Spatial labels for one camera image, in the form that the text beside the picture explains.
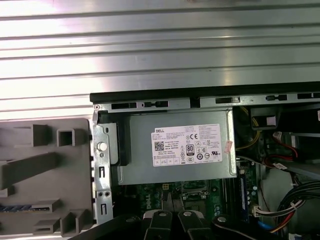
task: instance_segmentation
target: power connector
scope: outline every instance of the power connector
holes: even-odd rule
[[[258,214],[258,209],[259,209],[259,205],[253,205],[251,207],[252,216],[254,216],[255,218],[260,217],[260,215]]]

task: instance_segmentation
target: corrugated metal surface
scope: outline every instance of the corrugated metal surface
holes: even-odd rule
[[[320,0],[1,0],[0,120],[89,93],[314,82]]]

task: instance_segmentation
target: power supply label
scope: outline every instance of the power supply label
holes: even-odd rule
[[[219,124],[155,128],[151,141],[154,167],[222,161]]]

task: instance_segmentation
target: metal chassis frame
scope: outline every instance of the metal chassis frame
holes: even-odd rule
[[[267,100],[267,96],[277,97],[279,94],[257,94],[257,95],[239,95],[239,96],[219,96],[219,97],[201,97],[201,108],[226,108],[226,107],[238,107],[238,106],[255,106],[255,105],[278,105],[278,104],[298,104],[298,103],[317,103],[320,102],[320,98],[298,99],[298,93],[287,93],[287,100]],[[217,103],[217,100],[223,98],[231,98],[231,103]],[[112,109],[111,103],[94,104],[93,117],[92,117],[92,140],[93,140],[93,162],[94,162],[94,184],[95,184],[95,218],[97,224],[105,223],[113,219],[113,202],[111,195],[111,173],[110,173],[110,141],[105,127],[107,124],[98,123],[99,111],[107,111],[108,113],[118,112],[144,112],[150,110],[176,110],[176,109],[189,109],[190,101],[188,98],[177,99],[146,99],[148,102],[154,101],[168,101],[168,107],[142,107],[145,101],[126,101],[137,103],[137,108],[128,109]],[[98,144],[105,142],[107,149],[101,151],[98,149]]]

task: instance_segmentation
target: qr code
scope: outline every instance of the qr code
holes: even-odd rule
[[[164,141],[154,142],[154,150],[155,151],[164,151],[165,150],[165,142]]]

